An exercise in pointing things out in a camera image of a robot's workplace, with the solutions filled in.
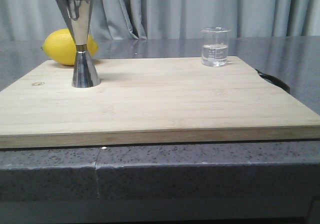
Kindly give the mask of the yellow lemon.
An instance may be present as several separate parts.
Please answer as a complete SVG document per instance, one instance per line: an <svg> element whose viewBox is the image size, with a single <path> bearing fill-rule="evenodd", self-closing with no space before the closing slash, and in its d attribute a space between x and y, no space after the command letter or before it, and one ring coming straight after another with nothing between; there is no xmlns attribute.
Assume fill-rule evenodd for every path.
<svg viewBox="0 0 320 224"><path fill-rule="evenodd" d="M44 53L52 60L66 65L74 66L76 58L76 45L68 28L52 32L42 45Z"/></svg>

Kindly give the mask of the grey curtain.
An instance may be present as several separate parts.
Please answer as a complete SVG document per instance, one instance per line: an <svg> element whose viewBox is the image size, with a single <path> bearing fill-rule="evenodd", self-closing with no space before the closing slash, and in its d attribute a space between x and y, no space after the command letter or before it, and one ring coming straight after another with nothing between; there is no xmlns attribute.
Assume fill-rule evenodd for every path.
<svg viewBox="0 0 320 224"><path fill-rule="evenodd" d="M0 0L3 41L44 40L65 26L56 0ZM198 39L207 27L238 38L317 36L320 0L93 0L99 40Z"/></svg>

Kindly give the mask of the steel double jigger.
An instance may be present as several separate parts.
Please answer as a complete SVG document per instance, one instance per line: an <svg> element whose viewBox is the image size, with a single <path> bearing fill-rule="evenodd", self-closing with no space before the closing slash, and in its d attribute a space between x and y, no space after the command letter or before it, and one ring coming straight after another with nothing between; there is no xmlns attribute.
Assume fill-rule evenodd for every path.
<svg viewBox="0 0 320 224"><path fill-rule="evenodd" d="M88 49L93 0L55 0L75 43L72 86L91 88L101 83Z"/></svg>

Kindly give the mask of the wooden cutting board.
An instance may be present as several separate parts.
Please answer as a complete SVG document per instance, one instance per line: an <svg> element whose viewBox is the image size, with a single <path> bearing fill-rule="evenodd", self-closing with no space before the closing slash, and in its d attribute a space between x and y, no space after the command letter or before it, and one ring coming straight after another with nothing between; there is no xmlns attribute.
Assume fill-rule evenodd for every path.
<svg viewBox="0 0 320 224"><path fill-rule="evenodd" d="M318 139L320 117L239 57L101 59L101 83L71 85L48 60L0 93L0 146L71 147Z"/></svg>

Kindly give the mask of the small glass beaker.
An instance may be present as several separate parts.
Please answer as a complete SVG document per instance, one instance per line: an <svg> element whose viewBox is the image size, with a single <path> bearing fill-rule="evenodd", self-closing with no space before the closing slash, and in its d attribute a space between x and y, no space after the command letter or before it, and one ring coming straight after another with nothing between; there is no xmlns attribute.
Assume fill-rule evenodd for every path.
<svg viewBox="0 0 320 224"><path fill-rule="evenodd" d="M207 67L223 67L227 64L229 32L224 27L206 27L201 30L201 62Z"/></svg>

